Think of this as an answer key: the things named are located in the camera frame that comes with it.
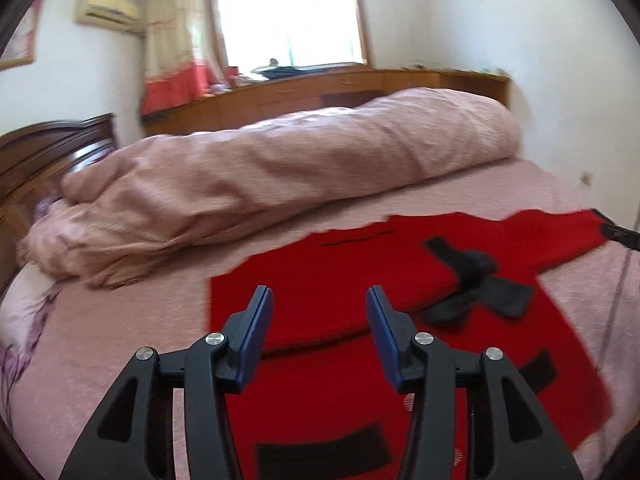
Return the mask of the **red knit cardigan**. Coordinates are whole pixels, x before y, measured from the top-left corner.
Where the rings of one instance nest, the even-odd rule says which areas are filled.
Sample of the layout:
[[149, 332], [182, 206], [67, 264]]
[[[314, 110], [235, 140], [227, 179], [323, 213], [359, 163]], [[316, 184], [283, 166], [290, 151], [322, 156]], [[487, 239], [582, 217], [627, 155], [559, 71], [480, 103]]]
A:
[[420, 332], [480, 362], [502, 350], [578, 448], [610, 417], [610, 395], [539, 278], [602, 246], [602, 226], [590, 210], [393, 216], [308, 235], [212, 278], [212, 327], [258, 286], [273, 298], [254, 382], [228, 402], [244, 476], [397, 474], [409, 398], [436, 380]]

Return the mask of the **clothes pile on ledge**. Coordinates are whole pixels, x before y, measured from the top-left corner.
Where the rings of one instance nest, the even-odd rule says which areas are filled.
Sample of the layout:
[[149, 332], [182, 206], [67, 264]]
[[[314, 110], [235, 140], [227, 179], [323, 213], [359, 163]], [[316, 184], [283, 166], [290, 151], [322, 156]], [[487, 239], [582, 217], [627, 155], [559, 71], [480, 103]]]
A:
[[341, 70], [342, 68], [354, 66], [354, 63], [329, 63], [305, 66], [281, 65], [275, 58], [270, 58], [267, 65], [254, 68], [254, 70], [252, 70], [252, 74], [272, 81], [298, 76], [323, 74], [330, 70]]

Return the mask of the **pink floral bed sheet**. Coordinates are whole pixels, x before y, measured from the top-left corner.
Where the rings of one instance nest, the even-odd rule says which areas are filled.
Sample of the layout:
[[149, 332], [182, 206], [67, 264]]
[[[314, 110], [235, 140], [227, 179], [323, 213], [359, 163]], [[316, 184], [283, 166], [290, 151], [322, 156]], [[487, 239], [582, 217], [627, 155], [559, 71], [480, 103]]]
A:
[[[224, 246], [198, 247], [118, 289], [66, 283], [34, 356], [11, 394], [13, 434], [44, 478], [56, 478], [82, 428], [137, 348], [186, 348], [204, 334], [208, 280], [255, 252], [318, 231], [348, 229], [391, 214], [464, 211], [501, 219], [521, 209], [564, 212], [592, 206], [574, 188], [532, 162], [513, 159], [457, 172], [359, 200], [323, 206]], [[639, 259], [606, 245], [542, 278], [591, 355], [603, 361], [613, 415], [578, 450], [587, 478], [639, 418]]]

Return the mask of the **white purple pillow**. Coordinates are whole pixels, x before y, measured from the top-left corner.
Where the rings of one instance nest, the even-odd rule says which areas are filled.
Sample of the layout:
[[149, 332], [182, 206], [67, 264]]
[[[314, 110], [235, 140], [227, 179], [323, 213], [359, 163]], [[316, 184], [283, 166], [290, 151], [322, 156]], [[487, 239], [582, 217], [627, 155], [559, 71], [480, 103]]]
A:
[[37, 263], [26, 263], [1, 301], [1, 348], [17, 360], [29, 359], [60, 291]]

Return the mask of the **pink floral duvet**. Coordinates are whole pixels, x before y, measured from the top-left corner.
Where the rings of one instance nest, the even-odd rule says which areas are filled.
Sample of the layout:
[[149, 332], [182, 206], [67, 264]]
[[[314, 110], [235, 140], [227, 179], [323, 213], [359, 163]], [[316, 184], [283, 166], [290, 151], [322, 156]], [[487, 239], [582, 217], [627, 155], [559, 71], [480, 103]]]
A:
[[355, 108], [150, 136], [66, 174], [63, 206], [30, 228], [21, 250], [56, 278], [118, 286], [183, 248], [511, 158], [520, 135], [496, 100], [413, 88]]

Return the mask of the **dark wooden headboard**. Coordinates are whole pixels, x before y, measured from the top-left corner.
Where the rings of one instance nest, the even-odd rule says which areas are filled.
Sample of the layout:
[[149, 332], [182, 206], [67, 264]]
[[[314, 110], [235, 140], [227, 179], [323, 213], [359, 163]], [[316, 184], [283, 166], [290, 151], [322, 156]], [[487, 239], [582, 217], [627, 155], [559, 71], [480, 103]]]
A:
[[40, 122], [1, 137], [1, 287], [20, 266], [17, 243], [35, 220], [38, 206], [60, 192], [69, 172], [115, 151], [114, 116]]

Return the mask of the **cream and red curtain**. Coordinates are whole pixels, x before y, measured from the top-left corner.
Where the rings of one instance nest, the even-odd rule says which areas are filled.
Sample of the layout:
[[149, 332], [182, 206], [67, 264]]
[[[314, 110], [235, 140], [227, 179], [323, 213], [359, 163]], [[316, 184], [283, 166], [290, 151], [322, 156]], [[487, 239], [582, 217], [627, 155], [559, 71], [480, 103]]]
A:
[[145, 0], [143, 116], [228, 86], [214, 53], [207, 0]]

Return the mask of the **framed wall picture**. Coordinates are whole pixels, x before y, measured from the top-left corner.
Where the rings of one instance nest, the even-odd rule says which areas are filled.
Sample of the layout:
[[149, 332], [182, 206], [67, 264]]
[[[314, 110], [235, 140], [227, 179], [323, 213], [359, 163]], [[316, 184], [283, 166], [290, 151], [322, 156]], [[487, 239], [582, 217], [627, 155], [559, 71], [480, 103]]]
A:
[[1, 55], [0, 70], [27, 65], [35, 61], [36, 36], [43, 0], [34, 0], [14, 30]]

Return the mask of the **window with wooden frame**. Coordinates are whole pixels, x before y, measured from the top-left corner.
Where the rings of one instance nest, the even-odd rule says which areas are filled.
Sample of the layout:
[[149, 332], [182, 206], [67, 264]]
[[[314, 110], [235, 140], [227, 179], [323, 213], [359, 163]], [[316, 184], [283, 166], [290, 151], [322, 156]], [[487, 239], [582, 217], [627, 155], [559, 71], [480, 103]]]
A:
[[212, 0], [217, 47], [241, 74], [367, 65], [359, 0]]

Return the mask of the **wall air conditioner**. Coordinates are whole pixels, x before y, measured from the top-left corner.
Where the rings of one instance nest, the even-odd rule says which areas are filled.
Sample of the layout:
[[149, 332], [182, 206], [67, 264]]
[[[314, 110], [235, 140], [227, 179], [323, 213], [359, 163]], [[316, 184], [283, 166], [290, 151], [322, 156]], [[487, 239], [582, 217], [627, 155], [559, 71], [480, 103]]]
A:
[[77, 0], [76, 22], [116, 32], [140, 32], [139, 8], [127, 0]]

